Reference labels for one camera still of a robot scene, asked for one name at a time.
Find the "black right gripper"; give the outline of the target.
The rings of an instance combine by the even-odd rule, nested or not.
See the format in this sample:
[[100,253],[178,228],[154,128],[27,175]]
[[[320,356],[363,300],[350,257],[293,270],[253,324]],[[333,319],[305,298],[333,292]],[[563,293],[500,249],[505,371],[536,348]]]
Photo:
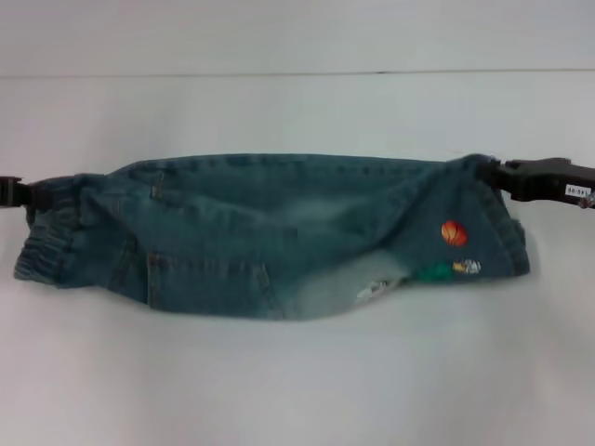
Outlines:
[[578,203],[595,191],[595,168],[573,164],[565,158],[509,160],[483,165],[483,183],[495,190],[509,190],[517,202],[552,201]]

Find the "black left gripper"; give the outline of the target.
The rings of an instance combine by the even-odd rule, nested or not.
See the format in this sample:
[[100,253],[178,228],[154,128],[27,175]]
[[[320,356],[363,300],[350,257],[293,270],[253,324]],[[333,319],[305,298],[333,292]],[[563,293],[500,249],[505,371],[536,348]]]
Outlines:
[[19,177],[0,177],[0,205],[22,205],[37,210],[49,210],[52,207],[50,190],[40,185],[22,185],[20,182]]

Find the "blue denim shorts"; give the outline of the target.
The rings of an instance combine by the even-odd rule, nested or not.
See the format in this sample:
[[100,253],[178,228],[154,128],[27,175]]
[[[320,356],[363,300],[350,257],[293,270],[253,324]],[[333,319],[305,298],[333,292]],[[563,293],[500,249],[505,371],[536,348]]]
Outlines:
[[151,160],[33,184],[14,275],[181,314],[307,321],[404,285],[530,270],[484,162],[306,154]]

